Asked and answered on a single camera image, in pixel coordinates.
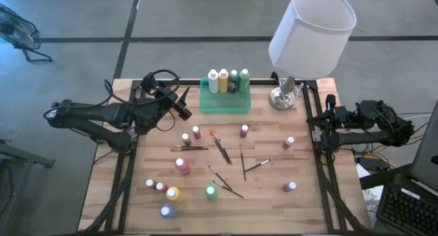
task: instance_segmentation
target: concrete floor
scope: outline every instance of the concrete floor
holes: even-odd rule
[[[348,0],[358,23],[353,36],[437,36],[434,0]],[[133,37],[272,36],[289,0],[141,0]],[[45,38],[122,38],[133,0],[0,0],[34,22]],[[42,117],[54,101],[96,103],[106,96],[120,48],[115,43],[43,44],[52,64],[30,64],[0,42],[0,139],[42,156],[55,167],[34,168],[15,235],[75,232],[96,145]],[[363,99],[382,99],[397,112],[430,112],[438,99],[438,40],[349,42],[333,76],[348,109]],[[267,42],[135,43],[122,78],[159,68],[183,78],[211,68],[248,68],[268,77]],[[415,126],[428,118],[413,120]],[[396,165],[412,161],[417,144],[388,148]]]

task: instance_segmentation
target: green paint bottle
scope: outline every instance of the green paint bottle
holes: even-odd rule
[[[245,93],[248,90],[249,86],[249,72],[247,69],[244,69],[239,74],[239,92]]]
[[[218,189],[215,185],[209,185],[205,188],[205,195],[210,200],[218,198]]]

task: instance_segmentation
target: wooden table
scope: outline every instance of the wooden table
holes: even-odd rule
[[[131,79],[115,80],[115,93],[127,100],[131,82]],[[181,95],[185,88],[181,86],[178,94]],[[198,86],[192,86],[186,100],[188,109],[193,113],[190,119],[184,122],[177,117],[172,131],[153,129],[148,135],[140,137],[125,233],[325,233],[315,160],[309,128],[305,122],[307,116],[304,100],[300,97],[293,110],[280,112],[269,105],[271,89],[273,86],[251,87],[252,108],[248,114],[205,115],[198,108]],[[333,79],[318,80],[318,89],[323,101],[327,94],[337,95]],[[172,122],[171,116],[166,115],[158,125],[167,129]],[[242,124],[249,126],[248,136],[244,139],[239,137]],[[200,140],[193,138],[191,129],[194,125],[200,127]],[[232,166],[227,165],[222,158],[208,134],[209,130],[214,130],[216,136],[222,139],[233,162]],[[183,144],[182,133],[190,134],[193,145],[209,146],[210,149],[170,152],[171,146]],[[285,150],[282,143],[289,136],[294,137],[296,142]],[[242,174],[240,144],[244,148],[246,168],[268,158],[273,160],[248,172],[246,182]],[[107,146],[98,147],[96,158],[108,150]],[[175,169],[175,159],[178,157],[185,157],[192,162],[189,176],[181,176]],[[109,155],[93,167],[79,229],[86,228],[95,219],[110,197],[116,159],[115,154]],[[205,187],[213,180],[220,182],[210,172],[208,165],[245,199],[220,187],[217,200],[206,199]],[[338,152],[335,168],[343,200],[361,223],[369,226],[351,153]],[[185,200],[177,204],[180,216],[176,220],[160,217],[159,208],[169,201],[165,194],[147,188],[144,184],[147,179],[180,188]],[[294,181],[297,188],[286,193],[283,185],[290,181]],[[332,215],[337,221],[334,209]]]

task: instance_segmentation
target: silver lamp base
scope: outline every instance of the silver lamp base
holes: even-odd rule
[[[295,94],[284,94],[280,87],[273,89],[269,95],[269,104],[276,110],[289,110],[294,106]]]

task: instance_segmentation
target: paint jar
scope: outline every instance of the paint jar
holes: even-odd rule
[[[239,75],[237,74],[236,70],[232,70],[230,72],[230,79],[228,82],[228,91],[230,93],[236,93],[237,92],[237,83],[239,82]]]
[[[214,69],[211,69],[208,73],[208,87],[211,93],[218,93],[219,91],[219,74]]]
[[[192,168],[190,167],[190,163],[187,159],[178,158],[175,161],[175,167],[180,171],[182,175],[187,175],[190,173]]]
[[[169,187],[167,187],[167,185],[164,185],[164,184],[161,183],[161,182],[158,182],[156,188],[157,188],[157,190],[159,190],[160,192],[166,193],[166,192],[167,192],[167,189],[168,189]]]
[[[201,131],[199,131],[199,127],[194,126],[192,127],[193,136],[196,140],[201,138]]]
[[[146,180],[146,186],[152,189],[157,189],[156,187],[157,181],[154,181],[153,179],[147,179]]]
[[[179,215],[179,210],[171,204],[165,204],[160,209],[160,213],[165,219],[175,219]]]
[[[294,137],[288,137],[283,143],[283,148],[289,148],[295,142]]]
[[[221,69],[219,72],[219,92],[227,93],[228,92],[228,80],[229,75],[225,68]]]
[[[215,185],[209,185],[205,188],[205,196],[210,200],[218,198],[218,188]]]
[[[293,190],[295,190],[295,188],[296,188],[295,182],[289,182],[283,186],[283,189],[285,190],[285,192],[293,191]]]
[[[187,133],[183,133],[183,135],[181,137],[183,138],[183,142],[186,146],[189,146],[192,144],[192,141]]]
[[[246,137],[246,134],[248,134],[248,126],[243,125],[240,129],[240,137]]]
[[[167,189],[166,197],[170,201],[180,202],[183,200],[183,196],[181,195],[181,191],[179,191],[176,187],[170,187]]]
[[[249,73],[247,69],[244,69],[239,74],[239,92],[244,93],[249,86]]]

